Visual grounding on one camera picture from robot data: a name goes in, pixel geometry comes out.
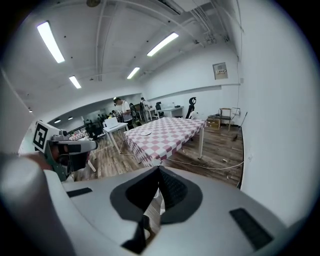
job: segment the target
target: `black chair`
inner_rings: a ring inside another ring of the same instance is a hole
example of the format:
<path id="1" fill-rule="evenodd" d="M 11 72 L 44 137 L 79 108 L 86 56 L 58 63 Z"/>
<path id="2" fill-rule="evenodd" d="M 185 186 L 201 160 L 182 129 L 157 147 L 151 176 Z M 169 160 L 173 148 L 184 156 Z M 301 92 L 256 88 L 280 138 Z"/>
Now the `black chair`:
<path id="1" fill-rule="evenodd" d="M 155 109 L 158 111 L 158 110 L 161 110 L 161 106 L 160 106 L 161 102 L 157 102 L 155 104 Z M 164 116 L 164 112 L 157 112 L 155 113 L 154 115 L 157 116 L 159 114 L 159 118 L 163 117 Z"/>

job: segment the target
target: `red and white checkered table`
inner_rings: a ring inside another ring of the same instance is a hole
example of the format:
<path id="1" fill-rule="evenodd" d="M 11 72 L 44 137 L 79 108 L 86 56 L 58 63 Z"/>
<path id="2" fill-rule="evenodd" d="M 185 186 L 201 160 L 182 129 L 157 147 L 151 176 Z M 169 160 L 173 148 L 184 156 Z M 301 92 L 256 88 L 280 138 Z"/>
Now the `red and white checkered table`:
<path id="1" fill-rule="evenodd" d="M 199 156 L 202 157 L 205 120 L 164 117 L 126 131 L 125 137 L 130 150 L 144 166 L 158 166 L 161 161 L 181 149 L 196 133 L 200 132 Z"/>

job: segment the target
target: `ceiling light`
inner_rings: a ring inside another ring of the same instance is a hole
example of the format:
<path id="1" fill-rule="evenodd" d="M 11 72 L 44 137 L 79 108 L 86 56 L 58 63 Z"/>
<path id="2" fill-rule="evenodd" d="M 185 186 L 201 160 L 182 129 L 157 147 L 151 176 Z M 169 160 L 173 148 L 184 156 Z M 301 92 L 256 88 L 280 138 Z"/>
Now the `ceiling light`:
<path id="1" fill-rule="evenodd" d="M 52 54 L 56 62 L 64 62 L 65 59 L 59 50 L 59 47 L 55 41 L 54 35 L 52 34 L 49 23 L 46 21 L 45 23 L 42 23 L 36 28 L 38 29 L 40 36 L 42 37 L 42 40 L 44 41 L 46 47 L 49 49 L 50 53 Z"/>
<path id="2" fill-rule="evenodd" d="M 168 37 L 166 37 L 164 40 L 162 40 L 160 43 L 158 43 L 151 51 L 148 52 L 147 56 L 151 57 L 156 54 L 162 47 L 169 44 L 173 39 L 176 39 L 179 35 L 175 32 L 170 34 Z"/>
<path id="3" fill-rule="evenodd" d="M 140 67 L 135 67 L 126 79 L 131 79 L 135 75 L 135 73 L 138 72 L 139 69 Z"/>
<path id="4" fill-rule="evenodd" d="M 78 83 L 78 81 L 77 81 L 77 79 L 76 79 L 76 77 L 74 75 L 70 76 L 69 79 L 71 80 L 71 82 L 73 83 L 75 88 L 77 88 L 77 89 L 81 88 L 80 84 Z"/>

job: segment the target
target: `broom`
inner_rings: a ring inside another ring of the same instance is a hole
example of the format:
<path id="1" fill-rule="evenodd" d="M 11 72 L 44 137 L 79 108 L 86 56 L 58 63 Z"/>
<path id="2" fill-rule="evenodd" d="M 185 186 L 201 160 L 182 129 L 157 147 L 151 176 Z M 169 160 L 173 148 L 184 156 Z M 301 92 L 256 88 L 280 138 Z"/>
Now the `broom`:
<path id="1" fill-rule="evenodd" d="M 241 125 L 240 125 L 240 127 L 239 127 L 239 129 L 238 129 L 238 131 L 236 132 L 236 135 L 235 135 L 235 136 L 233 136 L 233 138 L 232 138 L 232 140 L 231 140 L 232 142 L 235 142 L 235 141 L 236 141 L 236 139 L 238 138 L 238 133 L 239 133 L 239 131 L 240 131 L 240 129 L 241 129 L 241 127 L 242 127 L 242 125 L 244 124 L 244 121 L 245 121 L 245 119 L 246 119 L 247 114 L 248 114 L 248 112 L 247 112 L 247 113 L 245 113 L 244 119 L 243 119 L 243 121 L 242 121 L 242 123 L 241 123 Z"/>

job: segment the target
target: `plate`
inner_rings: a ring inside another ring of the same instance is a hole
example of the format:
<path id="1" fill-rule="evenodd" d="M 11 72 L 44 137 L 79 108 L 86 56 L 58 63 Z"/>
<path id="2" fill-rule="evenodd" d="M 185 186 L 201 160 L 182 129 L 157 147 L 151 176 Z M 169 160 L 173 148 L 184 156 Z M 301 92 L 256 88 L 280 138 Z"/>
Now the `plate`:
<path id="1" fill-rule="evenodd" d="M 150 130 L 144 130 L 143 132 L 141 132 L 141 136 L 147 136 L 147 135 L 149 135 L 149 134 L 151 134 L 151 131 Z"/>

